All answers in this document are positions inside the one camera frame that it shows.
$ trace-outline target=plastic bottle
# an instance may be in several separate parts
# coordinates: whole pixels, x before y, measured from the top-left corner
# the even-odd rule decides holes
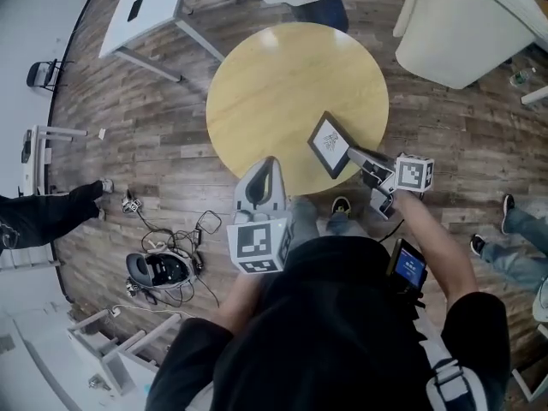
[[[520,70],[510,77],[510,84],[512,84],[513,86],[521,86],[525,84],[528,80],[530,80],[533,74],[535,74],[536,72],[537,69],[535,67],[529,67]]]

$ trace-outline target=table leg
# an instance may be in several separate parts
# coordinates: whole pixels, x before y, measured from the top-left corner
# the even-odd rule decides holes
[[[536,92],[530,92],[529,94],[526,94],[521,98],[521,103],[527,105],[546,97],[548,97],[548,86],[540,88]]]
[[[42,134],[40,139],[44,140],[58,140],[58,141],[72,141],[72,137],[67,135],[55,135],[55,134]]]
[[[140,65],[147,70],[151,70],[154,73],[162,75],[164,78],[172,80],[174,82],[179,82],[182,79],[181,74],[170,70],[167,67],[164,67],[162,64],[155,63],[152,59],[143,57],[139,53],[128,49],[125,46],[120,47],[117,51],[114,52],[118,57],[124,58],[130,61],[133,64]]]
[[[80,131],[79,129],[71,128],[57,128],[57,127],[40,127],[38,126],[38,131],[42,133],[53,133],[53,134],[64,134],[64,135],[79,135],[84,137],[87,135],[87,131]]]
[[[210,52],[219,61],[224,61],[224,55],[217,47],[215,47],[205,36],[201,33],[193,22],[184,14],[179,14],[175,20],[175,24],[184,32],[186,32],[194,41],[201,45],[204,49]]]

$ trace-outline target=round wooden table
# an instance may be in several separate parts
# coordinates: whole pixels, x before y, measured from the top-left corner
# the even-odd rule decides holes
[[[388,120],[383,74],[355,39],[331,27],[286,23],[242,41],[209,90],[211,143],[238,177],[273,155],[290,195],[314,194],[349,179],[348,163],[332,180],[307,144],[329,111],[358,145],[377,149]]]

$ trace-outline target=wooden floor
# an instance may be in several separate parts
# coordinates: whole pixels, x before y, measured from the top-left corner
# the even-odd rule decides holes
[[[192,229],[203,211],[229,221],[235,178],[213,151],[206,130],[207,88],[218,62],[176,27],[161,29],[137,44],[137,50],[181,69],[185,80],[176,84],[118,58],[98,59],[98,51],[117,0],[92,0],[74,38],[53,114],[53,126],[86,129],[89,136],[72,144],[55,142],[51,184],[68,190],[100,176],[112,178],[116,192],[103,199],[106,223],[80,226],[57,242],[68,294],[87,313],[115,304],[148,307],[125,294],[125,258],[140,250],[147,232],[142,222],[121,211],[126,188],[143,201],[144,214],[170,229]],[[258,30],[291,21],[287,7],[260,0],[186,0],[193,18],[228,52]],[[510,243],[532,252],[519,237],[504,239],[498,232],[500,201],[513,193],[520,206],[536,215],[548,209],[548,104],[520,104],[526,89],[508,80],[517,69],[534,65],[539,72],[527,90],[548,81],[544,52],[530,49],[461,91],[422,80],[401,68],[392,38],[403,0],[344,0],[349,33],[375,57],[390,95],[389,123],[381,151],[400,151],[436,159],[434,188],[425,201],[432,213],[468,248],[472,233]],[[104,140],[98,138],[106,128]],[[325,216],[331,200],[346,194],[363,209],[366,191],[357,178],[312,198]],[[360,217],[370,233],[381,237],[395,222],[381,223],[366,209]],[[405,224],[401,234],[405,234]],[[227,256],[225,230],[206,235],[201,247],[204,280],[223,299],[235,277]],[[392,240],[388,241],[390,249]],[[474,260],[479,284],[501,297],[508,310],[512,360],[519,365],[542,349],[531,317],[533,297],[505,283]],[[425,286],[429,312],[444,321],[444,298],[437,284]],[[211,295],[196,284],[196,295],[184,309],[207,317],[215,307]],[[120,337],[150,330],[169,313],[122,309],[105,325]],[[162,359],[169,339],[152,350]],[[508,409],[523,409],[521,394],[509,388]]]

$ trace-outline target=black shirt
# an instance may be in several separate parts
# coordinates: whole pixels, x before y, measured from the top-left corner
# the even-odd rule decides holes
[[[184,322],[146,410],[181,411],[212,380],[216,411],[430,409],[432,371],[411,312],[386,286],[389,258],[360,237],[296,248],[238,337],[204,319]],[[509,378],[504,304],[483,293],[462,297],[442,338],[499,409]]]

